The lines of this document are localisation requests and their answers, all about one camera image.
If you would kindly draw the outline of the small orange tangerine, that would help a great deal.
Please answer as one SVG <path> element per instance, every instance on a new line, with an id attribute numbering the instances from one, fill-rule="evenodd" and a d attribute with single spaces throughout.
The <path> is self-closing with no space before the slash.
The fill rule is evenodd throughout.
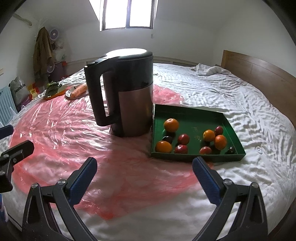
<path id="1" fill-rule="evenodd" d="M 215 137 L 216 137 L 216 135 L 215 135 L 215 132 L 213 130 L 205 130 L 203 132 L 203 140 L 205 142 L 212 142 L 212 141 L 215 140 Z"/>

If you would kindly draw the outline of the small red apple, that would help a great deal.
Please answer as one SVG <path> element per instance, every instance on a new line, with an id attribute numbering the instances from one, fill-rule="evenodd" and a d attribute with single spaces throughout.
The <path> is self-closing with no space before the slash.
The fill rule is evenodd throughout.
<path id="1" fill-rule="evenodd" d="M 181 134 L 178 136 L 178 144 L 179 145 L 187 145 L 190 142 L 190 137 L 188 134 Z"/>

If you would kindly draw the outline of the large orange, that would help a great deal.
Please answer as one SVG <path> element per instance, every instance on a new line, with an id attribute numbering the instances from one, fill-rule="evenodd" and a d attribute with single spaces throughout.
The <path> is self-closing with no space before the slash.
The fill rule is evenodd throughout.
<path id="1" fill-rule="evenodd" d="M 158 141 L 154 149 L 159 153 L 170 153 L 172 151 L 172 146 L 167 141 Z"/>

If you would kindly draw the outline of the grey shopping bag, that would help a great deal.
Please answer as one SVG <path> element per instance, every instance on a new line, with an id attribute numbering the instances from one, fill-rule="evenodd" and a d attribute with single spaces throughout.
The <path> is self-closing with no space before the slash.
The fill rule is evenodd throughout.
<path id="1" fill-rule="evenodd" d="M 28 99 L 30 93 L 19 76 L 10 82 L 9 88 L 16 106 Z"/>

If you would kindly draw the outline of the pink plastic sheet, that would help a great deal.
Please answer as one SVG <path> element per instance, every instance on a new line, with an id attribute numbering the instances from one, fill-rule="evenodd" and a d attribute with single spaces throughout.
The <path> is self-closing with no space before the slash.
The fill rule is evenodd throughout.
<path id="1" fill-rule="evenodd" d="M 109 127 L 96 124 L 89 97 L 60 96 L 38 100 L 26 108 L 10 144 L 34 143 L 34 152 L 15 165 L 14 184 L 28 193 L 66 179 L 88 157 L 98 170 L 77 208 L 110 220 L 170 200 L 189 190 L 200 190 L 192 167 L 149 156 L 151 134 L 119 138 Z"/>

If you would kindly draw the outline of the green leafy vegetable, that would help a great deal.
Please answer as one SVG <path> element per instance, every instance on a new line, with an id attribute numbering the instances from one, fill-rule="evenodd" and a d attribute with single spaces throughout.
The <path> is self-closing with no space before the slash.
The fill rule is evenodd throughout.
<path id="1" fill-rule="evenodd" d="M 62 84 L 56 81 L 51 81 L 48 83 L 46 88 L 45 97 L 51 97 L 58 93 L 59 88 L 62 87 Z"/>

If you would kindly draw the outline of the orange tray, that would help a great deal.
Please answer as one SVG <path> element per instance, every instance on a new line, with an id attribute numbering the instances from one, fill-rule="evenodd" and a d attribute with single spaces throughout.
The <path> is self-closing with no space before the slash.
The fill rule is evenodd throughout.
<path id="1" fill-rule="evenodd" d="M 66 93 L 66 91 L 69 89 L 69 87 L 67 86 L 62 86 L 58 89 L 57 93 L 51 95 L 51 96 L 45 96 L 44 99 L 46 100 L 51 100 L 53 98 L 56 98 L 56 97 L 59 97 L 59 96 L 62 96 Z"/>

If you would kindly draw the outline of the striped white plate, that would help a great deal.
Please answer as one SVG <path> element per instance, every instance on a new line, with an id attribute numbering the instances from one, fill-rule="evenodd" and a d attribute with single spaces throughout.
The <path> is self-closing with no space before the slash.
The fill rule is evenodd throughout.
<path id="1" fill-rule="evenodd" d="M 85 97 L 88 95 L 89 95 L 89 92 L 86 84 L 73 86 L 69 88 L 65 93 L 65 96 L 67 99 L 79 99 L 81 97 Z"/>

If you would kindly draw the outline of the olive hanging coat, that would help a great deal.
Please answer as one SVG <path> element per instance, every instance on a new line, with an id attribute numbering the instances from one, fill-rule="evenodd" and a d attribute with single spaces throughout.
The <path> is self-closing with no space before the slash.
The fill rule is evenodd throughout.
<path id="1" fill-rule="evenodd" d="M 54 53 L 51 45 L 49 33 L 42 27 L 37 35 L 33 54 L 33 70 L 35 82 L 43 82 L 43 78 L 48 73 L 48 66 L 54 65 Z"/>

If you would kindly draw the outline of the orange carrot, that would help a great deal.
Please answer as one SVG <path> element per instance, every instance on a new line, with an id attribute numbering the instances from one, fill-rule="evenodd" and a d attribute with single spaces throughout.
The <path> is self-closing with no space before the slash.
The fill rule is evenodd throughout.
<path id="1" fill-rule="evenodd" d="M 81 94 L 85 93 L 87 90 L 88 90 L 87 84 L 81 84 L 75 87 L 75 89 L 71 92 L 70 97 L 72 98 L 78 97 Z"/>

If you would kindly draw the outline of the red apple in tray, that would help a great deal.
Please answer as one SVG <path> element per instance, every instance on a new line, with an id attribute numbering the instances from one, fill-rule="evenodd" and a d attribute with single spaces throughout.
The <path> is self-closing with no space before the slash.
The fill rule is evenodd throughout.
<path id="1" fill-rule="evenodd" d="M 199 154 L 200 155 L 210 155 L 212 153 L 212 149 L 208 146 L 203 146 L 200 150 L 199 150 Z"/>

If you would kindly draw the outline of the orange in tray right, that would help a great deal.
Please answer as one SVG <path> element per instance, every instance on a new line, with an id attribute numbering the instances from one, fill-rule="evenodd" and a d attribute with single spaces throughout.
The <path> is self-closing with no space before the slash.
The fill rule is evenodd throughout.
<path id="1" fill-rule="evenodd" d="M 217 135 L 214 140 L 214 146 L 221 151 L 227 146 L 227 138 L 224 135 Z"/>

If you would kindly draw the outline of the orange in tray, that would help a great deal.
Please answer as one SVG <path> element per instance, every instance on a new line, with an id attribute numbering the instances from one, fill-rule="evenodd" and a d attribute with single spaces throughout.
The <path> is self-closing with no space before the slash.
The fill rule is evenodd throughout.
<path id="1" fill-rule="evenodd" d="M 214 140 L 214 146 L 221 151 L 227 146 L 227 138 L 224 135 L 217 135 Z"/>
<path id="2" fill-rule="evenodd" d="M 164 129 L 167 132 L 174 133 L 179 128 L 179 122 L 175 118 L 168 118 L 164 122 Z"/>

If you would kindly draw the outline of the small red plum in tray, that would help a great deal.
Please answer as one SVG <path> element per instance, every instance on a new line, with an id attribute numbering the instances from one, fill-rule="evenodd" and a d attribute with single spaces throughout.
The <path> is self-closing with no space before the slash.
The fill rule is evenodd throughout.
<path id="1" fill-rule="evenodd" d="M 215 136 L 222 135 L 223 132 L 224 132 L 224 129 L 222 128 L 222 126 L 217 126 L 214 130 Z"/>

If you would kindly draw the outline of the small white fan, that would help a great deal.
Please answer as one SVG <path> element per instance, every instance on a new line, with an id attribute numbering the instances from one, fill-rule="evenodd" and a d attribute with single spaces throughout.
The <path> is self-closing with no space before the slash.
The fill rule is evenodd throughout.
<path id="1" fill-rule="evenodd" d="M 57 29 L 50 30 L 49 37 L 51 41 L 56 41 L 59 37 L 59 31 Z"/>

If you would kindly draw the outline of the green square tray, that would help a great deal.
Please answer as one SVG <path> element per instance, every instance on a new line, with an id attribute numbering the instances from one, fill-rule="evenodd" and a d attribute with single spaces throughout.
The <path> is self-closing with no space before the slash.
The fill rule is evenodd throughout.
<path id="1" fill-rule="evenodd" d="M 174 118 L 179 122 L 178 130 L 171 136 L 173 138 L 172 151 L 170 153 L 156 152 L 157 142 L 170 135 L 164 128 L 164 122 L 169 118 Z M 214 130 L 217 126 L 223 128 L 223 135 L 227 140 L 225 149 L 221 151 L 215 149 L 213 142 L 206 143 L 203 140 L 203 132 Z M 181 134 L 187 134 L 190 138 L 187 154 L 174 153 Z M 223 113 L 184 106 L 154 105 L 151 157 L 190 163 L 195 157 L 200 156 L 200 149 L 206 145 L 212 149 L 212 154 L 202 156 L 207 162 L 235 162 L 240 161 L 246 155 L 236 132 Z"/>

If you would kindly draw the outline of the dark purple plum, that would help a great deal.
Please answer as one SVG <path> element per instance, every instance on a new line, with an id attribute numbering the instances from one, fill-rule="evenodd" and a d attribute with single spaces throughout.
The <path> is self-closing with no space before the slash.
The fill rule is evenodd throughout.
<path id="1" fill-rule="evenodd" d="M 162 141 L 165 141 L 165 142 L 168 142 L 168 143 L 172 144 L 172 142 L 173 142 L 173 137 L 171 137 L 171 136 L 164 136 L 164 137 L 162 138 Z"/>

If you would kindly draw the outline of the black electric kettle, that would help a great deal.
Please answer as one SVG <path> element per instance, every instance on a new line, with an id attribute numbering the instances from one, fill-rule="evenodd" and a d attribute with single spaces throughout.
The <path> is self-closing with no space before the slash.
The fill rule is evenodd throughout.
<path id="1" fill-rule="evenodd" d="M 84 67 L 98 126 L 118 137 L 149 132 L 153 110 L 153 53 L 140 48 L 113 50 Z"/>

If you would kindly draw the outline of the wooden headboard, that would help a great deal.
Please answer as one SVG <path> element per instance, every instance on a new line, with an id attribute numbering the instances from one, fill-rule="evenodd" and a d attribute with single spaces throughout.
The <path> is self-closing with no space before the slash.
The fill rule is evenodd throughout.
<path id="1" fill-rule="evenodd" d="M 295 77 L 258 58 L 223 51 L 221 67 L 259 89 L 295 125 Z"/>

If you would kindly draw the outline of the window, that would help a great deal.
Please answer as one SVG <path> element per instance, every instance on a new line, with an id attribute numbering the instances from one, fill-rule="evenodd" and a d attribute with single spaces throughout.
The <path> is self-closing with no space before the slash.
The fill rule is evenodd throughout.
<path id="1" fill-rule="evenodd" d="M 100 31 L 119 29 L 153 29 L 158 1 L 118 0 L 90 1 L 99 20 Z"/>

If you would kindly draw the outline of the crumpled white cloth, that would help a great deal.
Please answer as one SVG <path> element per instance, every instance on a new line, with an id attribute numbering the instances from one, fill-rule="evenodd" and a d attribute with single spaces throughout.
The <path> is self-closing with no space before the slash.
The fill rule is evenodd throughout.
<path id="1" fill-rule="evenodd" d="M 211 76 L 215 74 L 230 74 L 229 70 L 226 70 L 220 66 L 208 66 L 199 63 L 198 65 L 191 67 L 190 70 L 194 71 L 198 76 Z"/>

